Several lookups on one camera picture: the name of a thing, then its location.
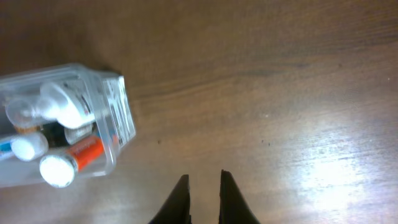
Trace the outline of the orange tube white cap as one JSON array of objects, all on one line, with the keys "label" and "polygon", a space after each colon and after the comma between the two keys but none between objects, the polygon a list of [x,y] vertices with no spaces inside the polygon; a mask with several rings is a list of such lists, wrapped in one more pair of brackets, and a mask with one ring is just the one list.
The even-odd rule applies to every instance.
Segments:
[{"label": "orange tube white cap", "polygon": [[39,171],[46,183],[56,188],[69,186],[86,166],[104,153],[98,136],[87,137],[66,150],[41,158]]}]

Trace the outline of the white blue toothpaste box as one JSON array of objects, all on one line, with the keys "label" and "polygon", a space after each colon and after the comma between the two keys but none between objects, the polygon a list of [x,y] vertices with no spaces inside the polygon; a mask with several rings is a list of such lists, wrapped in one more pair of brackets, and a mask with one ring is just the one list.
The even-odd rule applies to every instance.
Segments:
[{"label": "white blue toothpaste box", "polygon": [[0,160],[6,160],[14,157],[14,153],[11,149],[12,136],[3,137],[0,140]]}]

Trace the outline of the clear plastic container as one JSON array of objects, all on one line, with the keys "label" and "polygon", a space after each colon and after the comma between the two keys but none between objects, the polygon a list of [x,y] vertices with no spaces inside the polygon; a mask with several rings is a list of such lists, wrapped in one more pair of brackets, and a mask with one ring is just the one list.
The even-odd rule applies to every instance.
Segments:
[{"label": "clear plastic container", "polygon": [[[6,105],[11,100],[20,96],[38,94],[43,83],[67,80],[81,80],[85,84],[89,95],[88,101],[95,114],[95,121],[90,123],[95,125],[95,129],[88,137],[100,137],[104,146],[104,153],[79,172],[74,180],[106,175],[115,168],[116,159],[122,148],[136,134],[124,77],[117,73],[92,70],[80,64],[69,63],[1,77],[1,138],[7,136],[13,138],[34,132],[44,125],[31,128],[14,126],[6,115]],[[66,150],[73,145],[52,148],[33,161],[22,161],[15,155],[1,161],[1,186],[46,183],[39,171],[41,158]]]}]

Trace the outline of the dark bottle white cap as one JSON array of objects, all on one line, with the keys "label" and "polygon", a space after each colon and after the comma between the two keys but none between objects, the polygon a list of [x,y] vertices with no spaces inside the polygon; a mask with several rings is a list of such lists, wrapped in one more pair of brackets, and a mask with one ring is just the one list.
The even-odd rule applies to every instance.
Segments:
[{"label": "dark bottle white cap", "polygon": [[59,123],[43,125],[34,132],[20,134],[11,139],[11,150],[22,161],[33,161],[52,148],[68,147],[88,137],[95,125],[88,124],[77,129],[65,128]]}]

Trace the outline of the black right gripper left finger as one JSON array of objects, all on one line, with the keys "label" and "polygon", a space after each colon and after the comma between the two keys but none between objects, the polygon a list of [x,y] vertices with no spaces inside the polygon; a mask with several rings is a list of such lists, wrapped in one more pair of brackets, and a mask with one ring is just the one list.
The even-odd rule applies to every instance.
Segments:
[{"label": "black right gripper left finger", "polygon": [[189,175],[182,175],[150,224],[191,224]]}]

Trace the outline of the white bottle clear cap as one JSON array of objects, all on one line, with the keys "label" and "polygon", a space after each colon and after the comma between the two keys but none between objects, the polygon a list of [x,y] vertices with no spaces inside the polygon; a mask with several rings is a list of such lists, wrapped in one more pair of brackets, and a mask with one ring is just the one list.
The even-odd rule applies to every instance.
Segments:
[{"label": "white bottle clear cap", "polygon": [[38,94],[14,98],[6,105],[9,121],[18,128],[58,122],[76,129],[95,121],[89,95],[81,80],[46,82]]}]

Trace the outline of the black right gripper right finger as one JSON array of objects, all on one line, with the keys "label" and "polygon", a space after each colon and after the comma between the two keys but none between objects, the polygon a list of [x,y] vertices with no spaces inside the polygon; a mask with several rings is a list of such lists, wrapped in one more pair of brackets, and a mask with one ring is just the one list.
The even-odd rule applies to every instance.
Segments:
[{"label": "black right gripper right finger", "polygon": [[220,214],[218,223],[222,224],[260,224],[246,203],[233,175],[221,171]]}]

